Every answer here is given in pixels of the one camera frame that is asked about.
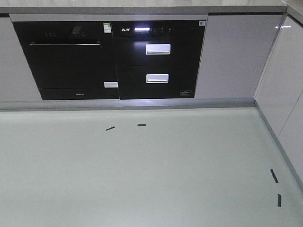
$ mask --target white cabinet door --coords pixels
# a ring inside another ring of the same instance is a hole
[[[208,17],[196,98],[253,97],[282,15]]]
[[[0,102],[41,101],[13,24],[0,17]]]
[[[276,136],[303,88],[303,28],[287,18],[264,72],[256,101]]]
[[[303,181],[303,95],[300,96],[278,138]]]

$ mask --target white tile floor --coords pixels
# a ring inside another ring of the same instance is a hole
[[[1,227],[303,226],[255,108],[2,112],[0,194]]]

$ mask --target built-in dishwasher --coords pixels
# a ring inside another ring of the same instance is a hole
[[[120,99],[193,98],[205,24],[113,21]]]
[[[110,21],[14,22],[42,99],[118,99]]]

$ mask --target control panel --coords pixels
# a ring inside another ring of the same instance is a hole
[[[206,21],[113,21],[115,37],[194,37]]]

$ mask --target white sticker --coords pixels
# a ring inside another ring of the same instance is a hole
[[[104,33],[112,33],[110,22],[103,23]]]
[[[118,82],[104,82],[104,88],[118,87]]]
[[[206,20],[199,21],[199,26],[205,26],[205,25],[206,25]]]

